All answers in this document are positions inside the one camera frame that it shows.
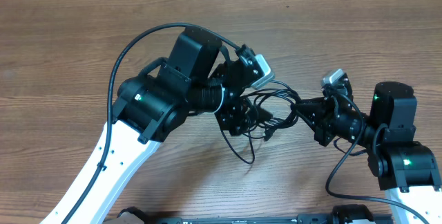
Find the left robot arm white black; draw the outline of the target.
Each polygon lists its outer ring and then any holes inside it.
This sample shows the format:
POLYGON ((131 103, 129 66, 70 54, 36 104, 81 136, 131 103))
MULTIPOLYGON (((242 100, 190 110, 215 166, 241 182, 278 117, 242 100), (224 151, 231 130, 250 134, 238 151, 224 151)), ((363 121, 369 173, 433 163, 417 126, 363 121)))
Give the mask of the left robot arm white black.
POLYGON ((245 132, 258 118, 242 97, 274 73, 250 47, 194 24, 168 57, 144 67, 119 88, 108 87, 100 139, 46 223, 101 223, 135 172, 185 120, 212 113, 221 129, 245 132))

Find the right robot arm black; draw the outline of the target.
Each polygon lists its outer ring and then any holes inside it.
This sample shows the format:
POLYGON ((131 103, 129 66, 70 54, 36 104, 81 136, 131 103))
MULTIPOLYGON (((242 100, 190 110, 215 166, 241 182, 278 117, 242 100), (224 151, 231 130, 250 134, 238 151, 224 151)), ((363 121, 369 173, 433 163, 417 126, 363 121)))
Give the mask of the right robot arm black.
POLYGON ((368 114, 353 101, 347 78, 325 82, 323 96, 301 100, 291 110, 326 147, 335 137, 360 145, 368 155, 371 173, 377 177, 384 198, 345 195, 337 198, 386 203, 397 223, 440 223, 441 175, 432 151, 414 139, 417 99, 411 86, 380 82, 375 86, 368 114))

